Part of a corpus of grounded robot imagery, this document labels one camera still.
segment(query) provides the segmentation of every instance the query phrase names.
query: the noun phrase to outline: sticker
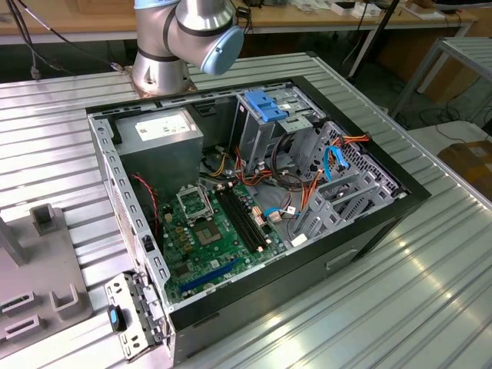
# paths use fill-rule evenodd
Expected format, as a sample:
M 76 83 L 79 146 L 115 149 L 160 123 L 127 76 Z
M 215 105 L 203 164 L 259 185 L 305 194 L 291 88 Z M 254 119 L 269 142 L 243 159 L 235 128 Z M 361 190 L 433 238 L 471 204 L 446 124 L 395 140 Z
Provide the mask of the sticker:
M 171 115 L 150 121 L 141 121 L 135 126 L 142 141 L 154 140 L 190 130 L 181 115 Z
M 469 148 L 471 152 L 475 154 L 475 156 L 487 156 L 487 152 L 482 148 Z

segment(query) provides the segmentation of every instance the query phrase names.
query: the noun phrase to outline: expansion slot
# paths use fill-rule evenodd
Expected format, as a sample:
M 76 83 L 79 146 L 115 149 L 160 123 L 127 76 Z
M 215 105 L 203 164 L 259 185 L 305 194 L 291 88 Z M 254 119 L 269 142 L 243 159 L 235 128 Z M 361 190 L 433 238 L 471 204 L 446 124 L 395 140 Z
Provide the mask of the expansion slot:
M 222 265 L 220 268 L 217 268 L 214 271 L 207 273 L 206 275 L 202 275 L 201 277 L 199 277 L 199 278 L 197 278 L 191 282 L 188 282 L 188 283 L 183 284 L 182 286 L 179 286 L 179 291 L 181 293 L 183 293 L 185 291 L 192 290 L 193 288 L 198 287 L 202 284 L 205 284 L 209 281 L 212 281 L 215 278 L 221 277 L 222 275 L 231 271 L 232 268 L 234 267 L 234 265 L 236 263 L 238 263 L 240 260 L 241 260 L 241 258 L 234 259 L 230 263 L 227 263 L 226 265 Z
M 215 196 L 249 252 L 258 252 L 259 247 L 265 248 L 267 242 L 264 236 L 234 192 L 226 188 L 223 191 L 216 192 Z

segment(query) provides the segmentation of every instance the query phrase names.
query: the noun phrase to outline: yellow wire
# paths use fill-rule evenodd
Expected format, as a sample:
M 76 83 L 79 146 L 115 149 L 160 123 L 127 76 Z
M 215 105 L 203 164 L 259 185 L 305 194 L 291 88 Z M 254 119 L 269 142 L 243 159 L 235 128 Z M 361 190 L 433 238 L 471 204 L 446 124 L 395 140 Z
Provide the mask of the yellow wire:
M 221 166 L 219 167 L 219 169 L 216 172 L 212 173 L 210 176 L 211 177 L 217 177 L 217 176 L 219 176 L 222 173 L 222 171 L 224 170 L 224 166 L 225 166 L 225 155 L 222 154 L 222 163 L 221 163 Z

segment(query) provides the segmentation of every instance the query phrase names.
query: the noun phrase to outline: blue drive bay latch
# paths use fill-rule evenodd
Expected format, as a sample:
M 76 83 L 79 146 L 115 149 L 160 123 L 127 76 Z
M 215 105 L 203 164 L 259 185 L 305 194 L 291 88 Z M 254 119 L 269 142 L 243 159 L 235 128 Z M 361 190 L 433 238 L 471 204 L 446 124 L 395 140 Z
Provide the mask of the blue drive bay latch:
M 282 111 L 273 98 L 269 98 L 263 91 L 249 91 L 244 93 L 251 106 L 261 114 L 264 121 L 279 121 L 286 119 L 288 113 Z

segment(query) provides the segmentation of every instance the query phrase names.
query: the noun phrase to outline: cardboard box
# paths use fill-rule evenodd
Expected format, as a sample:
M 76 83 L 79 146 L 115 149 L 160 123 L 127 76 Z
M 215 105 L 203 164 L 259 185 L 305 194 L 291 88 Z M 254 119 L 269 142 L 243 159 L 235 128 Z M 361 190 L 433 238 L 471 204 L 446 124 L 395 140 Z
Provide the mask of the cardboard box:
M 81 14 L 134 14 L 135 0 L 76 0 Z
M 452 144 L 437 157 L 492 200 L 492 142 Z

